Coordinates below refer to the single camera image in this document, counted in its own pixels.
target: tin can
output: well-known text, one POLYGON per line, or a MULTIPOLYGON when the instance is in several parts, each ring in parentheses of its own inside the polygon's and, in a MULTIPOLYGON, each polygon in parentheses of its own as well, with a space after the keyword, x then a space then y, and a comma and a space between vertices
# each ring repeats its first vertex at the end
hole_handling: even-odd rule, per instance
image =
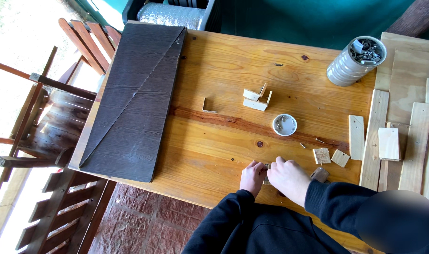
POLYGON ((335 60, 330 63, 329 67, 327 67, 327 77, 330 82, 338 86, 350 86, 365 76, 372 69, 376 68, 376 66, 380 65, 386 57, 387 49, 381 41, 371 36, 359 36, 354 38, 335 58, 335 60), (380 55, 380 60, 378 62, 372 65, 364 65, 353 58, 351 47, 354 41, 359 39, 369 39, 377 44, 377 49, 379 49, 380 55))

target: hand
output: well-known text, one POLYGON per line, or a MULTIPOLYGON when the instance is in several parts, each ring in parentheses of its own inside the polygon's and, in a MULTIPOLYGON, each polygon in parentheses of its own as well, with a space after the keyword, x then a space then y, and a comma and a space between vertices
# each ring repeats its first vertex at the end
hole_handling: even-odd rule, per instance
POLYGON ((240 190, 246 190, 257 197, 266 176, 265 165, 252 161, 241 173, 240 190))
POLYGON ((269 182, 296 204, 304 207, 308 185, 312 181, 294 160, 277 157, 267 172, 269 182))

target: person's right hand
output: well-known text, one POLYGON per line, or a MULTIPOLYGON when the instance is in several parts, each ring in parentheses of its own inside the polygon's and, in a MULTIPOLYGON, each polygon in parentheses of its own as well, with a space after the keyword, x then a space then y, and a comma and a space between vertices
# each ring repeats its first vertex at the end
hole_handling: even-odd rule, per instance
POLYGON ((294 160, 277 157, 268 170, 269 182, 296 204, 304 207, 308 185, 312 181, 294 160))

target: wooden table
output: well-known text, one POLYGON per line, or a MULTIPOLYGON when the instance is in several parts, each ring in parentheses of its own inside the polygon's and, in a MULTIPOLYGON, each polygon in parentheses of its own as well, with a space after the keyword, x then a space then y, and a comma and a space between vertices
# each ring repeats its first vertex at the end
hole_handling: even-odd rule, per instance
MULTIPOLYGON (((100 176, 213 208, 225 195, 238 190, 241 171, 254 159, 263 163, 277 156, 295 159, 311 174, 319 166, 312 149, 328 147, 331 155, 335 149, 349 154, 348 115, 363 116, 368 122, 376 72, 349 87, 330 83, 326 68, 339 52, 189 30, 153 182, 100 176), (261 112, 242 106, 243 90, 259 92, 265 82, 265 96, 273 90, 268 108, 261 112), (206 109, 217 114, 202 112, 204 97, 206 109), (296 118, 295 134, 282 137, 272 130, 271 123, 280 113, 296 118), (317 137, 327 144, 316 141, 317 137)), ((104 85, 84 126, 71 169, 78 170, 104 85)), ((350 160, 345 168, 335 163, 323 165, 330 172, 330 181, 355 184, 360 166, 359 160, 350 160)), ((264 185, 257 202, 312 216, 319 228, 347 249, 377 252, 354 236, 327 227, 279 196, 273 186, 264 185)))

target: small white bowl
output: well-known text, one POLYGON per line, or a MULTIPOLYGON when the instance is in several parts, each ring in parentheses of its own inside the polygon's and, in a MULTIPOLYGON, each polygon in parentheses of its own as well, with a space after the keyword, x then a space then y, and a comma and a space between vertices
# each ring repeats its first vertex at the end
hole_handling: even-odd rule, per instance
POLYGON ((297 129, 297 122, 296 119, 288 114, 280 114, 274 120, 272 121, 272 128, 275 131, 275 133, 279 134, 280 136, 290 136, 291 134, 296 132, 297 129), (279 120, 279 126, 276 124, 277 119, 279 119, 281 116, 284 117, 284 121, 279 120))

